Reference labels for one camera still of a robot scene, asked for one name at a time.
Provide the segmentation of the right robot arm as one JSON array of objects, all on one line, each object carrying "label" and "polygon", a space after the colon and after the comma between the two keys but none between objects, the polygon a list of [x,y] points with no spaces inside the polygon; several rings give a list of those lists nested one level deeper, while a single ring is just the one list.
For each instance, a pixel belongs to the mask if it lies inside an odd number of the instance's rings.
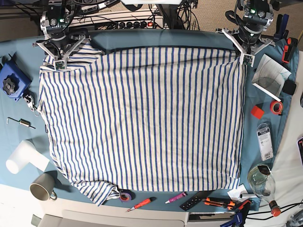
[{"label": "right robot arm", "polygon": [[41,16],[44,39],[37,40],[33,46],[50,56],[55,71],[68,71],[69,58],[79,51],[81,44],[91,40],[87,29],[69,28],[80,10],[81,5],[75,0],[50,0],[47,11]]}]

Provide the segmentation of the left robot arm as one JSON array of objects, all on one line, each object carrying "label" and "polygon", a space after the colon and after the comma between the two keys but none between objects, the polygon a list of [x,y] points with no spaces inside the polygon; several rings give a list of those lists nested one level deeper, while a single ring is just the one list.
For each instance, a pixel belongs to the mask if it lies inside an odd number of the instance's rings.
[{"label": "left robot arm", "polygon": [[275,46],[273,38],[261,36],[274,19],[272,5],[266,0],[238,0],[234,10],[226,11],[225,16],[238,29],[217,28],[215,32],[232,41],[241,65],[253,67],[257,53]]}]

